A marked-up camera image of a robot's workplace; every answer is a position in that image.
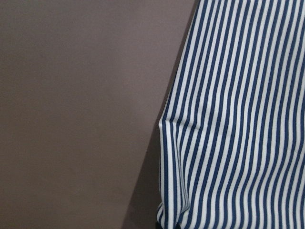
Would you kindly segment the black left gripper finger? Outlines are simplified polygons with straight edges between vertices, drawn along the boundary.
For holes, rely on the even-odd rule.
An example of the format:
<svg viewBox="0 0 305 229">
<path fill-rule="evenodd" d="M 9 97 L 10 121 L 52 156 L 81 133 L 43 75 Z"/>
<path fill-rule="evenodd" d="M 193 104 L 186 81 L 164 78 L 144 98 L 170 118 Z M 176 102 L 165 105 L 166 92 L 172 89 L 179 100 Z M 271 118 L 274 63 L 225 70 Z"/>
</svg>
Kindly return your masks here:
<svg viewBox="0 0 305 229">
<path fill-rule="evenodd" d="M 155 229 L 161 229 L 161 225 L 158 222 L 155 223 Z"/>
</svg>

